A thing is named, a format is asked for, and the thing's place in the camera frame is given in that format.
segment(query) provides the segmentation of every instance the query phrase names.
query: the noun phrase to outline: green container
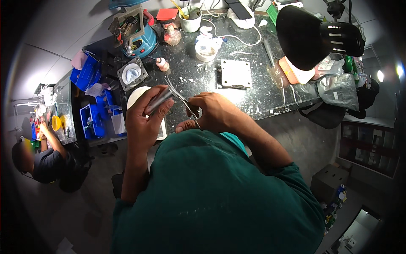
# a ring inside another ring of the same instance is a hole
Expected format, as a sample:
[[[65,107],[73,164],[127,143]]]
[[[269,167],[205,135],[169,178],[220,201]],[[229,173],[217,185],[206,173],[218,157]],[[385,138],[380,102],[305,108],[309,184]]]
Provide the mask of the green container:
[[[278,16],[278,10],[276,9],[276,7],[271,4],[268,10],[266,10],[266,13],[268,13],[269,17],[272,20],[272,23],[274,23],[274,25],[276,26],[276,17]]]

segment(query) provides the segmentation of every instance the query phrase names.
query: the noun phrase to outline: man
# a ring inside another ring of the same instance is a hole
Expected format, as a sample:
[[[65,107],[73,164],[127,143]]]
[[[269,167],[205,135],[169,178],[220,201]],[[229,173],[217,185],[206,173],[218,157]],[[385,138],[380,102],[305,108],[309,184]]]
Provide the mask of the man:
[[[25,142],[15,144],[11,150],[13,163],[22,174],[30,173],[32,178],[41,183],[52,183],[70,170],[72,159],[69,152],[48,130],[45,122],[40,125],[41,153],[34,154]],[[47,140],[52,148],[48,149]]]
[[[147,152],[174,101],[150,118],[144,109],[165,87],[151,88],[127,111],[127,162],[110,252],[314,253],[323,238],[323,211],[298,166],[220,94],[189,99],[203,110],[198,123],[204,131],[194,120],[178,124],[148,173]]]

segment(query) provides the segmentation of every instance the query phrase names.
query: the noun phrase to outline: bottle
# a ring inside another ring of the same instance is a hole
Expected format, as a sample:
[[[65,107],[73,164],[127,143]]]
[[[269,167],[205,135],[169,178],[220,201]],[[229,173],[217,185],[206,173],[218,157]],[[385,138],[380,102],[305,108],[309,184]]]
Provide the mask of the bottle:
[[[164,40],[167,44],[175,46],[179,43],[182,38],[180,31],[175,30],[172,25],[167,27],[166,33],[164,35]]]
[[[156,65],[162,72],[166,72],[169,69],[169,63],[163,57],[158,57],[156,60]]]

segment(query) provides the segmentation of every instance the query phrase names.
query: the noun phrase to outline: dark shirt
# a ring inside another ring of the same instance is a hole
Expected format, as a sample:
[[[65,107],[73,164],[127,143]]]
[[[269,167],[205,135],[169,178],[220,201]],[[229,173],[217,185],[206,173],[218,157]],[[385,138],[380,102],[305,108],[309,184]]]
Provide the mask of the dark shirt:
[[[51,183],[60,179],[69,169],[69,153],[64,159],[60,152],[48,149],[35,155],[32,177],[41,183]]]
[[[323,210],[298,166],[265,176],[230,141],[198,129],[169,135],[137,202],[117,199],[110,252],[313,254]]]

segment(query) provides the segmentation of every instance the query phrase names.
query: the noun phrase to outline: person sitting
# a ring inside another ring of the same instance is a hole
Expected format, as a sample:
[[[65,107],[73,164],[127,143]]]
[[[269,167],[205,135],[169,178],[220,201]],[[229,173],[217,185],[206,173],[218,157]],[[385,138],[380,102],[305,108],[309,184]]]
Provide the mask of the person sitting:
[[[52,183],[72,170],[74,161],[57,137],[48,130],[45,122],[42,122],[39,128],[42,139],[41,152],[35,154],[30,145],[25,145],[28,141],[20,141],[13,146],[11,157],[14,166],[21,174],[30,173],[38,182]],[[50,149],[48,149],[47,140],[52,146]]]

